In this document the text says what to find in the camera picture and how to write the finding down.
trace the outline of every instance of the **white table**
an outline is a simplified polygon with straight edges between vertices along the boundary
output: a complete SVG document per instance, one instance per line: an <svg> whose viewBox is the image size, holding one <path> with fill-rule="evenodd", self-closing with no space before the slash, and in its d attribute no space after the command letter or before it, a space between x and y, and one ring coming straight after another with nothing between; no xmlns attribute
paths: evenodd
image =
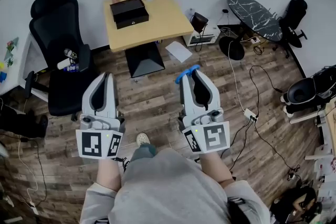
<svg viewBox="0 0 336 224"><path fill-rule="evenodd" d="M14 55L13 65L7 69L6 79L2 83L0 83L0 95L5 94L6 92L12 90L17 86L21 86L22 88L25 87L26 81L24 74L32 71L32 70L25 70L26 59L30 46L36 47L36 41L30 34L30 32L27 32L26 34L19 36L17 50L16 52L13 53ZM6 46L5 45L0 46L0 61L4 61L5 54L6 54ZM48 102L48 94L36 89L31 90L32 94Z"/></svg>

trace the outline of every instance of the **round table base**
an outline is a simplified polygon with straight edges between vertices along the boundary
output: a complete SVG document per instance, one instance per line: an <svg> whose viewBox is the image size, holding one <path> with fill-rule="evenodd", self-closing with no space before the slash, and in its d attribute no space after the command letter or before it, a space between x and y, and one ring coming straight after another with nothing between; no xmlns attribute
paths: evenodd
<svg viewBox="0 0 336 224"><path fill-rule="evenodd" d="M230 58L233 60L242 60L245 52L243 46L240 42L232 37L222 37L219 40L219 47L221 48L222 53L224 53L227 57L229 57L229 44L230 45Z"/></svg>

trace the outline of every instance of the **wooden floor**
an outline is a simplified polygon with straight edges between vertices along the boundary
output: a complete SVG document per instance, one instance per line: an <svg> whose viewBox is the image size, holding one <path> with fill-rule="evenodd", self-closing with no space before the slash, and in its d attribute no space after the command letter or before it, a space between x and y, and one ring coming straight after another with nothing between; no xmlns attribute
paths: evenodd
<svg viewBox="0 0 336 224"><path fill-rule="evenodd" d="M199 53L194 52L192 48L192 57L181 64L164 49L171 41L166 40L159 45L166 69L137 79L130 79L124 52L113 54L105 50L95 55L95 62L100 71L112 72L117 81L119 110L124 113L126 120L126 133L121 142L120 157L129 159L132 156L136 149L135 138L139 132L147 133L151 142L159 149L172 147L186 157L192 156L186 139L177 127L176 118L182 107L179 87L174 80L183 70L194 64L199 64L201 71L209 76L219 89L224 116L230 122L231 139L235 132L247 123L237 99L228 58L221 53L219 47L203 46ZM257 91L249 77L252 65L263 66L274 86L282 90L287 90L292 83L302 78L293 58L286 59L281 49L274 52L268 46L264 54L258 56L253 52L252 46L248 45L245 46L245 52L244 59L233 61L233 66L241 102L245 108L255 113ZM260 116L257 122L260 135L276 147L288 165L301 165L299 174L303 179L313 178L313 161L304 160L304 156L312 154L319 143L319 131L313 120L290 125L282 112L280 94L271 88L266 74L260 68L256 68L252 76L260 91ZM40 81L47 80L47 74L40 78ZM24 102L20 101L21 110L23 106ZM72 122L69 116L50 116L47 103L36 97L28 100L25 111L30 108L35 110L36 114L46 114L49 118L46 138L38 140L48 195L46 201L38 207L41 216L39 223L78 223L85 191L96 179L97 162L78 156L75 137L78 122ZM235 144L225 152L223 160L229 167L242 149L244 138L245 132L241 131ZM18 193L28 199L26 188L35 187L33 177L18 159L18 141L3 136L0 136L0 140L10 152L6 163L15 181L14 184L2 160L0 181L13 197L15 208L3 202L1 205L7 211L8 217L27 216L24 223L36 223L27 205L18 201L22 199ZM30 191L34 203L38 203L45 195L36 149L35 143L32 142L22 143L20 147L22 159L35 173L38 181L38 191ZM237 179L247 180L269 206L285 189L295 185L294 181L287 181L287 172L288 168L282 159L251 127L247 132L246 148L233 169L233 175Z"/></svg>

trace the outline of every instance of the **teal pants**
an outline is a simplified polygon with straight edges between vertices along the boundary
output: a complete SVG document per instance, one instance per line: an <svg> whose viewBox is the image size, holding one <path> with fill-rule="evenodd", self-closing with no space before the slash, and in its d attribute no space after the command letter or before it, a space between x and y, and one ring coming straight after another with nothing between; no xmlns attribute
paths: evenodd
<svg viewBox="0 0 336 224"><path fill-rule="evenodd" d="M142 144L139 148L137 148L130 162L135 161L136 159L142 158L153 158L156 155L156 147L151 144Z"/></svg>

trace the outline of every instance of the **black box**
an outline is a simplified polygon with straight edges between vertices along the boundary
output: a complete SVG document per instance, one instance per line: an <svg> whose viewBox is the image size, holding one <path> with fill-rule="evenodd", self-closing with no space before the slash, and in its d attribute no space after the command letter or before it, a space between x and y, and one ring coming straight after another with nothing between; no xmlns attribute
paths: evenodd
<svg viewBox="0 0 336 224"><path fill-rule="evenodd" d="M147 22L148 12L141 0L125 0L110 5L117 29Z"/></svg>

